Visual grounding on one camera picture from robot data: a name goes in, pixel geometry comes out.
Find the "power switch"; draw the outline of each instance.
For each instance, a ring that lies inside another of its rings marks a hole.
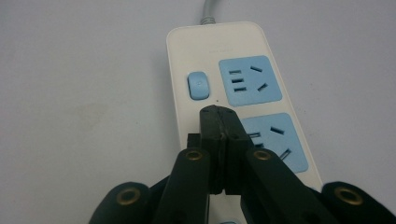
[[[192,72],[188,77],[190,97],[192,100],[204,100],[209,97],[209,84],[204,72]]]

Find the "white table surface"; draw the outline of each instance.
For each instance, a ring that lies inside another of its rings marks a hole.
[[[165,38],[204,1],[0,2],[0,223],[87,223],[109,190],[171,172]],[[264,30],[323,182],[396,213],[396,1],[217,1]]]

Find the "blue outlet panel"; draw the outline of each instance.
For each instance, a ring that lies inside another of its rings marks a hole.
[[[288,114],[241,119],[241,122],[256,147],[274,151],[294,173],[308,169],[303,148]]]
[[[266,56],[221,60],[219,68],[228,102],[232,106],[282,99],[274,70]]]

